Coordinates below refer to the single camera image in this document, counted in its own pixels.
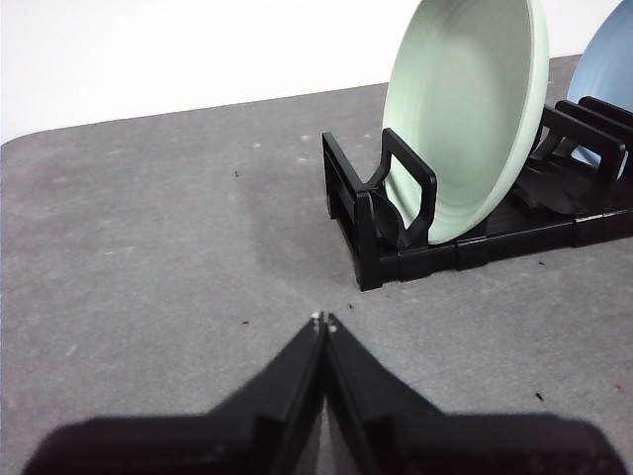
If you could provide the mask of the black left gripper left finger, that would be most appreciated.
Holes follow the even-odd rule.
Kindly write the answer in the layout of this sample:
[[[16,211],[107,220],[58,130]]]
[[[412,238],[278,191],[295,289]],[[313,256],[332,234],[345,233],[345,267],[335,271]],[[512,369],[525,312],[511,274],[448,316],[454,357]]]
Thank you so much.
[[[294,474],[317,445],[326,343],[315,314],[255,376],[206,413],[99,417],[58,427],[26,474]]]

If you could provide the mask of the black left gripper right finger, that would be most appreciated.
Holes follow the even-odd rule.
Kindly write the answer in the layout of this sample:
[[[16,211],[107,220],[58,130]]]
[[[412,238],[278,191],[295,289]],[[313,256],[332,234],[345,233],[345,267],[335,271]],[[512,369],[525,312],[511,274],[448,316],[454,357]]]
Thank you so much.
[[[385,368],[334,314],[327,401],[360,474],[623,474],[596,426],[549,414],[447,414]]]

